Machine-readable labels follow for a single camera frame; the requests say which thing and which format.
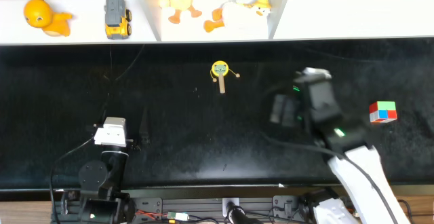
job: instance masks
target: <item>yellow hat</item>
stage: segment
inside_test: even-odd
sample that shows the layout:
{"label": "yellow hat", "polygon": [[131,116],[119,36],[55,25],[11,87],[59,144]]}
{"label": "yellow hat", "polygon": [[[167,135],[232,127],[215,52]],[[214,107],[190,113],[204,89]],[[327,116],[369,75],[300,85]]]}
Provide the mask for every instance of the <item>yellow hat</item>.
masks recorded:
{"label": "yellow hat", "polygon": [[256,0],[255,3],[253,3],[254,6],[263,7],[263,8],[269,8],[271,9],[271,5],[269,3],[269,0]]}

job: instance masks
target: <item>green light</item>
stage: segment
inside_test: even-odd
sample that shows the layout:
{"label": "green light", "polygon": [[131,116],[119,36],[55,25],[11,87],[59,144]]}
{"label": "green light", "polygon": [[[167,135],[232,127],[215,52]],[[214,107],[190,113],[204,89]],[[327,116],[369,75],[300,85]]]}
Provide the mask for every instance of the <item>green light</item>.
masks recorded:
{"label": "green light", "polygon": [[345,136],[345,133],[344,133],[341,129],[339,129],[339,128],[335,128],[335,129],[334,129],[334,132],[335,132],[339,137],[343,137],[343,136]]}

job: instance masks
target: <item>orange duck toy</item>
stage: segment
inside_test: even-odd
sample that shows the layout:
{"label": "orange duck toy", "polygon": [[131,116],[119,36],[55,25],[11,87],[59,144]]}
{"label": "orange duck toy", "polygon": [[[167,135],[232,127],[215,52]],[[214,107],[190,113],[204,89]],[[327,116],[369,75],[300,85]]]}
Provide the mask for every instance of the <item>orange duck toy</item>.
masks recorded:
{"label": "orange duck toy", "polygon": [[44,0],[30,0],[24,7],[24,16],[29,25],[41,28],[52,37],[68,37],[71,30],[66,20],[73,16],[68,13],[55,13]]}

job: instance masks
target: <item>toy truck wheel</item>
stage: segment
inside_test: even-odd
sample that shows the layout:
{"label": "toy truck wheel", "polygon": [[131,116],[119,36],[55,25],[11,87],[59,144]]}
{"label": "toy truck wheel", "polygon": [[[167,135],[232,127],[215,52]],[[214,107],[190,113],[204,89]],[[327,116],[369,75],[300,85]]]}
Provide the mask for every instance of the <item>toy truck wheel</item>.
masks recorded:
{"label": "toy truck wheel", "polygon": [[126,11],[126,16],[127,16],[128,22],[130,22],[133,19],[133,16],[131,15],[131,11],[130,10]]}
{"label": "toy truck wheel", "polygon": [[131,25],[130,24],[127,25],[127,34],[131,35]]}

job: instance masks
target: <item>wooden handle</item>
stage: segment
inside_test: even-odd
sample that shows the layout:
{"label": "wooden handle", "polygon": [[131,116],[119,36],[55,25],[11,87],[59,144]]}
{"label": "wooden handle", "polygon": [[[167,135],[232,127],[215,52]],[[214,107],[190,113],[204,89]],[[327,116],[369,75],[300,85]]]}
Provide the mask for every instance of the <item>wooden handle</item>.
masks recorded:
{"label": "wooden handle", "polygon": [[224,78],[222,74],[218,75],[218,85],[220,86],[220,93],[225,93],[226,90],[224,89]]}

